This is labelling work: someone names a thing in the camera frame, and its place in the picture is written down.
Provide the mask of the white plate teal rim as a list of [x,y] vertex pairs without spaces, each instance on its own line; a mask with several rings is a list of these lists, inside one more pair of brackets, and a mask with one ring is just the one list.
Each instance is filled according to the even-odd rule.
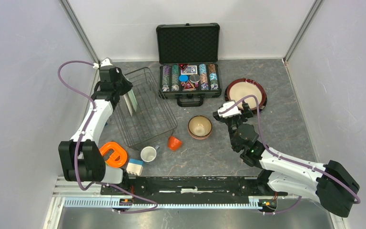
[[123,95],[123,97],[124,97],[124,100],[126,102],[126,105],[127,105],[130,116],[133,116],[134,108],[133,108],[133,105],[132,105],[132,102],[131,102],[131,99],[130,99],[129,95],[125,94],[125,95]]

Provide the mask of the mint green flower plate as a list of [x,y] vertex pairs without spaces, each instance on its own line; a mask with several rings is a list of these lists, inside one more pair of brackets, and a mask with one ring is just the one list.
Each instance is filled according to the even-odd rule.
[[137,111],[137,108],[138,108],[138,102],[136,100],[136,97],[135,97],[135,94],[133,92],[133,89],[131,89],[129,92],[128,92],[128,95],[129,95],[129,98],[130,98],[130,101],[131,101],[131,104],[132,104],[132,107],[133,107],[133,110],[136,112]]

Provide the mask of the tan ceramic bowl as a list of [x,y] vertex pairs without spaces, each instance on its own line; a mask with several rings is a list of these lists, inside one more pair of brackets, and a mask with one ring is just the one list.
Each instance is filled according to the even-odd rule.
[[212,122],[203,115],[196,115],[188,122],[188,132],[194,139],[206,139],[210,136],[212,129]]

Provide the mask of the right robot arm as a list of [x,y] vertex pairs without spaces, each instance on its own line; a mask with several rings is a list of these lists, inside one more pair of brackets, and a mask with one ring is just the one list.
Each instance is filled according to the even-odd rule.
[[342,164],[334,160],[326,164],[306,161],[263,144],[254,126],[246,123],[249,115],[232,108],[233,104],[224,103],[213,117],[227,125],[231,148],[243,162],[261,169],[256,182],[259,193],[295,194],[319,203],[334,215],[349,216],[352,206],[360,203],[360,186]]

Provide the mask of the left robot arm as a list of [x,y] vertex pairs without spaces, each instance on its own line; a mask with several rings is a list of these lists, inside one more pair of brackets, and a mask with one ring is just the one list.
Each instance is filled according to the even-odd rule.
[[68,141],[58,146],[61,166],[65,180],[82,183],[100,182],[105,177],[106,165],[97,142],[105,123],[113,114],[120,97],[132,89],[132,83],[119,67],[99,68],[100,81],[93,95],[71,87],[58,74],[58,78],[68,89],[88,98],[89,110],[77,132]]

